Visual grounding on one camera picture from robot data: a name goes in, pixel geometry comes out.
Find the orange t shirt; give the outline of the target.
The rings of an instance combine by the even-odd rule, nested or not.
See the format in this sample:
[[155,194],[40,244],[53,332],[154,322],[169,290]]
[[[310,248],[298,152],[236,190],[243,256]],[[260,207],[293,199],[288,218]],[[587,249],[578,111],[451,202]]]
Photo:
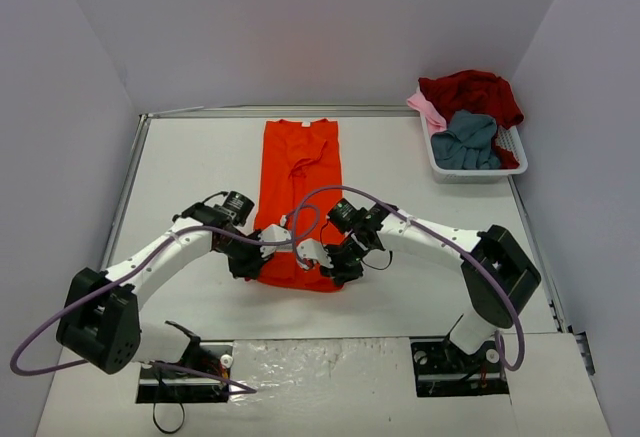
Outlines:
[[[281,221],[303,197],[320,187],[340,185],[339,125],[326,119],[308,125],[278,120],[265,124],[256,229]],[[317,268],[303,270],[293,254],[278,252],[262,267],[265,285],[333,293],[341,289]]]

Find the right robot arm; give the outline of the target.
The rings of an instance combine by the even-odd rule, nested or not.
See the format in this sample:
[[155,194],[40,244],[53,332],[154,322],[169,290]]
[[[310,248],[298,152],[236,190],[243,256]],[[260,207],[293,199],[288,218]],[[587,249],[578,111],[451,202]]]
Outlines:
[[514,321],[500,287],[516,313],[521,313],[537,290],[541,276],[513,235],[492,225],[485,231],[446,227],[414,218],[395,207],[376,204],[356,208],[341,199],[328,221],[344,235],[339,244],[326,244],[331,265],[321,273],[336,284],[363,275],[363,259],[374,250],[423,258],[461,273],[470,299],[443,346],[446,363],[465,370],[475,363],[480,347],[498,329]]

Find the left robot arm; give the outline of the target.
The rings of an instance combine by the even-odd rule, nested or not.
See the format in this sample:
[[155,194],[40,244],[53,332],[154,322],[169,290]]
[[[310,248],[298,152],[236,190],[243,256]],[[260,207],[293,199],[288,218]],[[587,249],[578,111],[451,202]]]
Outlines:
[[57,341],[112,375],[130,362],[166,363],[179,375],[214,373],[220,363],[201,338],[173,321],[143,324],[140,311],[151,296],[190,263],[211,252],[227,258],[235,278],[255,280],[268,256],[260,233],[241,231],[254,208],[231,191],[220,204],[197,202],[173,218],[172,227],[129,259],[74,276],[56,330]]

